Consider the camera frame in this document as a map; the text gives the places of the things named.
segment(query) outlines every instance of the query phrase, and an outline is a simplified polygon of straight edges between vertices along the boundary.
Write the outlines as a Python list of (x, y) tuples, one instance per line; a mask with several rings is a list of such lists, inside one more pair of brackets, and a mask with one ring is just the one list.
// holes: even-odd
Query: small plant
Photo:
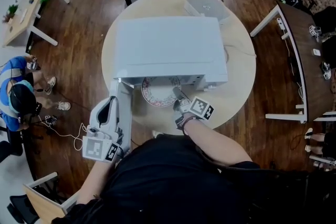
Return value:
[(9, 20), (14, 17), (15, 12), (17, 11), (17, 8), (18, 8), (18, 5), (16, 5), (16, 4), (10, 5), (8, 10), (7, 10), (6, 15), (3, 16), (2, 22), (3, 23), (9, 22)]

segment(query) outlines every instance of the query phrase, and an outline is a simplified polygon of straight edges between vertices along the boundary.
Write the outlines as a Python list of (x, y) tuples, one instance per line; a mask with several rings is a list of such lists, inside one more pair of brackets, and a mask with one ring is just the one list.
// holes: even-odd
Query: white power strip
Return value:
[(283, 30), (283, 31), (285, 31), (286, 28), (285, 28), (285, 25), (284, 25), (282, 19), (281, 18), (277, 18), (277, 22), (278, 22), (278, 25), (280, 26), (280, 29)]

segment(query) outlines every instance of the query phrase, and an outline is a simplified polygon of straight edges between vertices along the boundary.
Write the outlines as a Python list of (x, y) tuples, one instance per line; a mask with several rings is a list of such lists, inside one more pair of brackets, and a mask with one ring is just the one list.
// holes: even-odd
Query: black shirt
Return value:
[(161, 135), (120, 162), (100, 199), (75, 205), (53, 223), (246, 223), (256, 174), (220, 173), (189, 137)]

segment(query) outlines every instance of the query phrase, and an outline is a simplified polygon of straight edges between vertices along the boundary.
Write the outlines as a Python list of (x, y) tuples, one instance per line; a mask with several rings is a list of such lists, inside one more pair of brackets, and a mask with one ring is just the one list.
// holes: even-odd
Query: white container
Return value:
[(184, 8), (192, 16), (217, 18), (219, 24), (230, 16), (220, 0), (185, 0)]

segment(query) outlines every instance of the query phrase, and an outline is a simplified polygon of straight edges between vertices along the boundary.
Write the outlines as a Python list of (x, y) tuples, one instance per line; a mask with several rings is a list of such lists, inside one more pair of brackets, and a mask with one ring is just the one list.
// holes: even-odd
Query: person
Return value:
[(9, 130), (16, 132), (29, 127), (24, 122), (25, 115), (33, 114), (38, 103), (45, 109), (69, 110), (68, 102), (52, 102), (44, 97), (34, 96), (34, 86), (50, 95), (56, 78), (46, 81), (41, 70), (26, 73), (26, 65), (36, 58), (32, 55), (18, 56), (9, 60), (0, 73), (0, 113)]
[(190, 112), (179, 127), (184, 136), (159, 134), (116, 168), (96, 162), (77, 204), (52, 223), (247, 223), (260, 167)]
[(306, 145), (305, 151), (336, 159), (336, 133), (314, 134), (313, 129), (309, 128), (304, 135), (304, 139), (313, 139), (318, 142), (323, 142), (323, 146)]

